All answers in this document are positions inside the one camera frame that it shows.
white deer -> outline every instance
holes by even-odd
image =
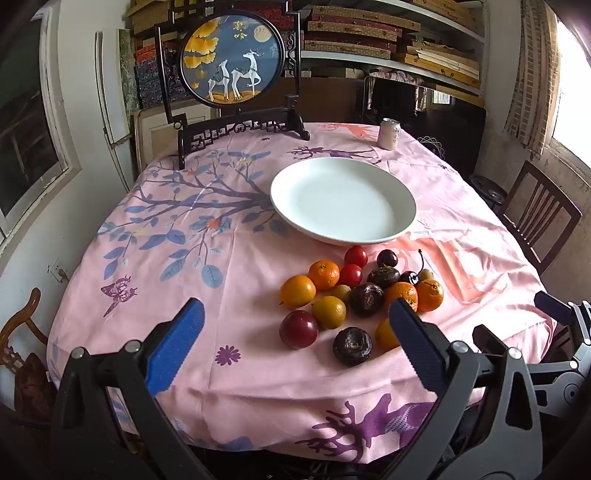
[[[216,80],[215,77],[211,77],[207,82],[207,84],[209,85],[209,99],[212,102],[215,102],[215,100],[213,98],[213,88],[216,85],[223,85],[224,100],[230,99],[230,97],[228,95],[228,83],[230,83],[230,74],[228,73],[228,70],[226,69],[226,63],[228,63],[228,61],[224,60],[223,62],[219,63],[216,68],[216,74],[218,74],[220,70],[222,71],[222,80],[218,81],[218,80]]]
[[[244,71],[240,71],[238,69],[232,70],[232,90],[234,90],[234,98],[242,98],[236,84],[238,80],[241,78],[250,79],[250,84],[247,87],[252,87],[252,96],[255,96],[255,86],[261,82],[261,77],[256,72],[256,60],[255,56],[260,57],[261,54],[256,51],[249,51],[243,55],[244,58],[249,59],[251,61],[251,66],[246,73]]]

wooden chair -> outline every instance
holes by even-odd
[[[537,183],[521,218],[517,223],[513,223],[509,220],[505,212],[527,174],[532,175]],[[540,259],[534,251],[534,244],[547,230],[561,208],[570,215],[570,220],[545,257]],[[529,161],[524,163],[517,180],[509,192],[507,200],[498,212],[501,221],[507,227],[507,230],[517,239],[525,257],[540,275],[548,268],[552,260],[556,258],[560,249],[569,239],[574,228],[579,223],[581,215],[581,211],[560,190],[558,185]]]
[[[16,312],[0,330],[0,366],[4,365],[15,375],[14,409],[25,418],[49,421],[56,397],[56,388],[47,381],[46,368],[34,353],[23,360],[14,348],[8,345],[10,334],[23,323],[37,339],[47,346],[47,337],[33,322],[31,315],[41,300],[41,291],[34,288],[25,307]]]

pink tablecloth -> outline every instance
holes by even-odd
[[[346,368],[334,358],[337,331],[293,351],[278,328],[287,311],[277,292],[292,275],[345,248],[312,240],[273,210],[269,188],[285,166],[310,157],[355,158],[400,179],[418,207],[410,231],[387,246],[400,270],[420,266],[417,250],[445,289],[422,315],[450,340],[472,345],[483,323],[538,362],[554,323],[533,305],[543,287],[517,242],[462,178],[402,132],[395,151],[376,146],[378,127],[308,124],[311,140],[261,131],[233,134],[173,170],[153,162],[101,226],[64,295],[48,363],[59,381],[74,347],[116,351],[172,319],[189,297],[206,309],[204,329],[172,387],[158,401],[183,438],[224,450],[266,448],[312,458],[369,462],[408,443],[435,397],[401,348],[375,349]],[[367,249],[370,263],[384,246]],[[357,325],[374,334],[381,313]],[[133,430],[120,393],[121,422]]]

passion fruit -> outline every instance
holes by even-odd
[[[358,317],[371,317],[384,304],[384,291],[374,283],[364,283],[351,291],[349,304]]]
[[[372,270],[368,275],[368,283],[375,283],[384,290],[390,285],[394,285],[398,280],[400,280],[400,272],[387,265]]]
[[[357,327],[341,330],[333,342],[335,357],[347,367],[362,364],[371,356],[372,342],[369,334]]]

purple flower print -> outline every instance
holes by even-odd
[[[216,355],[216,362],[220,365],[231,365],[232,362],[238,362],[240,360],[240,352],[234,346],[226,345],[226,348],[220,347],[219,352]]]

